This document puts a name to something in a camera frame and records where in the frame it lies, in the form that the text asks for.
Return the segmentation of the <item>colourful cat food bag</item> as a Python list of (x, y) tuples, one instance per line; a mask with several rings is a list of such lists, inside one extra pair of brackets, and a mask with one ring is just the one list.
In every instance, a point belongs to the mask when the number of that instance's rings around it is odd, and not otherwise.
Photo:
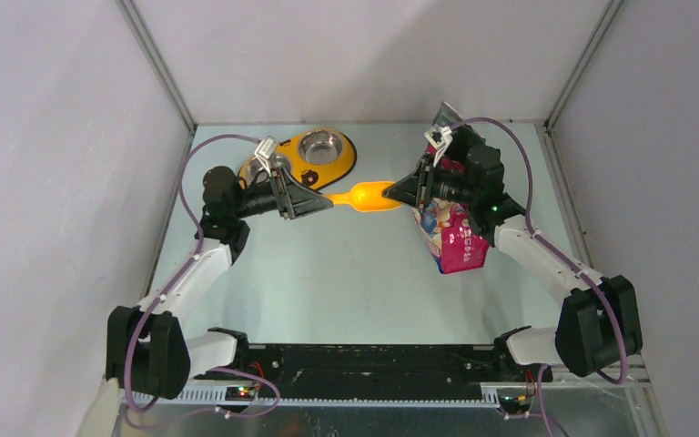
[[(474, 139), (483, 137), (468, 126), (452, 135), (452, 142), (438, 166), (461, 176)], [(490, 244), (472, 233), (466, 208), (459, 203), (435, 198), (412, 211), (414, 222), (439, 272), (447, 275), (484, 266)]]

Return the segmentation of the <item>yellow double pet bowl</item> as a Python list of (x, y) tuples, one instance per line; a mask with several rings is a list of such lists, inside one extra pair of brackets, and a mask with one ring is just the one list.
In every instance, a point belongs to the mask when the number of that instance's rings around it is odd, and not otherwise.
[(320, 191), (354, 169), (357, 149), (344, 133), (319, 127), (279, 141), (270, 161), (271, 171), (283, 168), (302, 185)]

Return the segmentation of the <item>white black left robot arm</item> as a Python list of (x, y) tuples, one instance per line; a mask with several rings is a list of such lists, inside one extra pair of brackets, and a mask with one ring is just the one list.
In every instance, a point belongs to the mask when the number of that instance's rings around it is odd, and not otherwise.
[(197, 245), (172, 279), (134, 307), (118, 306), (107, 320), (106, 379), (123, 389), (162, 399), (176, 398), (187, 382), (218, 368), (230, 379), (248, 374), (251, 355), (242, 332), (211, 328), (187, 338), (183, 325), (201, 298), (242, 253), (248, 217), (275, 211), (298, 219), (332, 208), (286, 170), (250, 186), (218, 166), (202, 180), (204, 205), (197, 219)]

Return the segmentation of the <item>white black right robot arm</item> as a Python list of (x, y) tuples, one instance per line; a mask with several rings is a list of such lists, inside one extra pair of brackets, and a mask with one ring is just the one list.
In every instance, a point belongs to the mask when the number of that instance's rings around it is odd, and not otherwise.
[(462, 204), (472, 234), (516, 261), (550, 292), (560, 309), (556, 326), (502, 334), (492, 357), (496, 374), (515, 381), (531, 365), (558, 364), (579, 377), (596, 373), (612, 384), (625, 383), (628, 358), (643, 346), (633, 284), (621, 275), (605, 277), (545, 238), (533, 225), (531, 211), (506, 192), (498, 149), (473, 146), (463, 166), (462, 172), (447, 170), (425, 154), (383, 196), (410, 207), (434, 199)]

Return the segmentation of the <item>yellow plastic food scoop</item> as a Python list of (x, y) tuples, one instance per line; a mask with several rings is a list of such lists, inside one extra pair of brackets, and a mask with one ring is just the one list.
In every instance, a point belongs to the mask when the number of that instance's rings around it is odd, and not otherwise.
[(324, 197), (334, 206), (349, 206), (361, 213), (389, 211), (402, 205), (397, 200), (383, 196), (383, 192), (392, 185), (392, 181), (361, 182), (349, 191), (324, 194)]

